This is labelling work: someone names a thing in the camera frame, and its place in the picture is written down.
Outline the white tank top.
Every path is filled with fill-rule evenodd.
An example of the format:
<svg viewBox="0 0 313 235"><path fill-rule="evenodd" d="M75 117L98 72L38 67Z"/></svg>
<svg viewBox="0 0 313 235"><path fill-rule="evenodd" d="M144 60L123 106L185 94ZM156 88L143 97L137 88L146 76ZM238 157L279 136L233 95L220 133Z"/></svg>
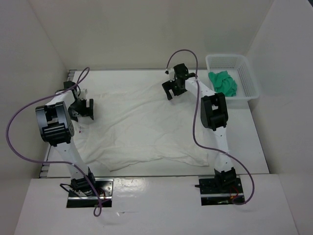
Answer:
<svg viewBox="0 0 313 235"><path fill-rule="evenodd" d="M210 152L194 140L209 139L192 125L195 97L187 92L167 100L160 84L115 87L93 95L94 120L74 123L74 143L85 163L110 171L137 163L170 160L209 166Z"/></svg>

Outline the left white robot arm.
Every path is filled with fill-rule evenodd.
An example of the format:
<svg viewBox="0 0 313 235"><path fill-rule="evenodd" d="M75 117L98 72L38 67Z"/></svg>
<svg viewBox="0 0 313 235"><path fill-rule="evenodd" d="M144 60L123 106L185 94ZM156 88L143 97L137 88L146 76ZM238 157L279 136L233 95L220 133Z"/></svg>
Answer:
<svg viewBox="0 0 313 235"><path fill-rule="evenodd" d="M55 147L68 166L73 194L79 192L94 196L97 183L90 168L83 162L73 140L73 122L78 118L94 120L93 99L86 100L86 93L73 88L75 82L64 82L64 88L57 91L46 105L36 107L35 113L43 141Z"/></svg>

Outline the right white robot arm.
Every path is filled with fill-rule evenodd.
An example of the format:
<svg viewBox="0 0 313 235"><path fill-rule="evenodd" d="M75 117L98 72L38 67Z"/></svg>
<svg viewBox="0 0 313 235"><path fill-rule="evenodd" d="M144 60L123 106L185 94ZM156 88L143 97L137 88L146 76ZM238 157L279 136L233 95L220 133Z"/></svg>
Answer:
<svg viewBox="0 0 313 235"><path fill-rule="evenodd" d="M223 93L216 93L198 80L194 72L189 72L184 63L166 69L169 80L162 84L167 99L190 92L196 97L196 111L200 112L201 124L211 130L215 136L218 154L214 162L214 187L219 192L226 192L236 182L236 171L231 158L226 138L228 111Z"/></svg>

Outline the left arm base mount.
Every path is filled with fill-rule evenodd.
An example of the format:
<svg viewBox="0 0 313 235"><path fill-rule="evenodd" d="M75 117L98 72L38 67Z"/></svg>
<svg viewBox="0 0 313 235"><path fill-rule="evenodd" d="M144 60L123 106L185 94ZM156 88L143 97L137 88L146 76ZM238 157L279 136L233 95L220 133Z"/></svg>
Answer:
<svg viewBox="0 0 313 235"><path fill-rule="evenodd" d="M114 179L96 178L95 189L100 196L103 208L112 207ZM67 192L67 208L95 208L98 199L93 190L75 191L69 184L61 183L60 187Z"/></svg>

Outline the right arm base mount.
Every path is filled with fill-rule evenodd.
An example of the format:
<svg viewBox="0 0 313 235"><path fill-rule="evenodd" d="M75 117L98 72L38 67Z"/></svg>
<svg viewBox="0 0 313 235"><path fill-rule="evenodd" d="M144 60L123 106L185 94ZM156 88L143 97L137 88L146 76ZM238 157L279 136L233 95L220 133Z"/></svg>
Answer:
<svg viewBox="0 0 313 235"><path fill-rule="evenodd" d="M194 185L199 190L202 206L233 205L245 201L244 191L240 176L226 186L218 186L214 176L203 176L198 178Z"/></svg>

